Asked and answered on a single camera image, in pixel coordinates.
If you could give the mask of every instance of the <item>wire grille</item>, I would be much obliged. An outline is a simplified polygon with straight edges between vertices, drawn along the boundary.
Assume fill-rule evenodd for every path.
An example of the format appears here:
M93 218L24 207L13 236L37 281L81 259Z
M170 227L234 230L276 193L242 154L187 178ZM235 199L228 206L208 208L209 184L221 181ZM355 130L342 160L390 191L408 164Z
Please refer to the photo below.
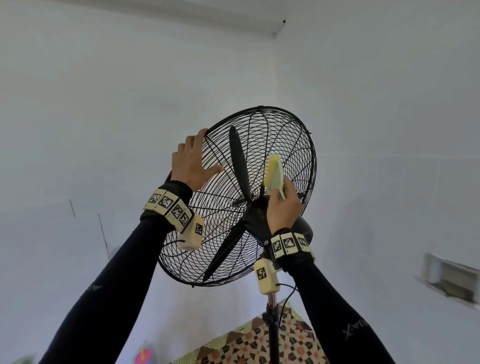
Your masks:
M233 114L210 128L203 144L203 166L221 164L225 171L211 178L190 201L192 210L205 220L202 248L193 251L179 249L174 231L167 236L158 259L163 270L173 279L192 286L218 286L237 280L253 270L253 264L262 252L256 240L245 232L213 276L202 282L230 228L246 210L245 204L233 204L242 193L230 159L228 131L232 125L240 136L253 198L259 196L265 160L271 153L280 156L284 175L294 183L297 192L305 194L301 199L304 210L315 182L315 149L309 132L292 113L259 106Z

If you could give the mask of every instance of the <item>power cord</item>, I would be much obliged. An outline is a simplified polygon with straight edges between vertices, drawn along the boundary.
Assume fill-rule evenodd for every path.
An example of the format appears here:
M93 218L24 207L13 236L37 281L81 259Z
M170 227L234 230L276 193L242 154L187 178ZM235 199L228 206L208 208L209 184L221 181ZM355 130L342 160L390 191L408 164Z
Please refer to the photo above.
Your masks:
M278 283L277 286L287 286L287 287L290 287L290 288L293 289L292 293L290 293L288 295L287 299L285 300L285 302L283 302L282 311L280 312L280 318L278 319L278 328L280 328L280 324L282 323L283 309L285 308L285 305L287 304L287 301L290 299L290 297L295 293L295 291L298 292L298 290L297 290L297 285L295 285L295 287L293 287L293 286L290 286L289 284Z

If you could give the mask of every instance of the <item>patterned fabric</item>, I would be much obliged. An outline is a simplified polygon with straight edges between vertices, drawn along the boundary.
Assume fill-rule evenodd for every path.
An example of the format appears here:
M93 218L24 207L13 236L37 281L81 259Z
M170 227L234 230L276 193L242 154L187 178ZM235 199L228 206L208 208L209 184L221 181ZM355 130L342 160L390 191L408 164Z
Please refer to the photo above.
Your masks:
M279 344L281 363L328 364L312 329L288 304L281 320ZM269 361L268 327L261 317L256 317L173 364L266 364Z

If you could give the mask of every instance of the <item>black sleeve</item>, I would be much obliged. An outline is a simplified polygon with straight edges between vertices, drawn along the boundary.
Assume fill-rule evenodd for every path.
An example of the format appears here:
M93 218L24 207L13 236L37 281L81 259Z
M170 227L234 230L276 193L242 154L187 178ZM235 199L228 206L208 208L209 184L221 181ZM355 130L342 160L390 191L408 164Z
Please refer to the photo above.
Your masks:
M161 188L185 204L192 197L192 190L181 182L170 181ZM144 303L165 237L174 230L157 213L142 217L67 314L39 364L90 363L93 357L95 363L116 362Z
M327 281L313 261L292 267L313 330L332 364L354 363L367 352L369 362L394 363L372 327Z

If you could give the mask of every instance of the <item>fan pole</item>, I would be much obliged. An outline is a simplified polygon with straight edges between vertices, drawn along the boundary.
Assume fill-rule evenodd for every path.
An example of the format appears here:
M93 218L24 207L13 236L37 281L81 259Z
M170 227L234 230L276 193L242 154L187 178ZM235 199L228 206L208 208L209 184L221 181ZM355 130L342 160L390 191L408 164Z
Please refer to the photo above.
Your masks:
M276 293L268 294L267 310L263 314L263 319L268 325L268 346L270 349L270 364L279 364L279 341L278 341L278 304L276 303Z

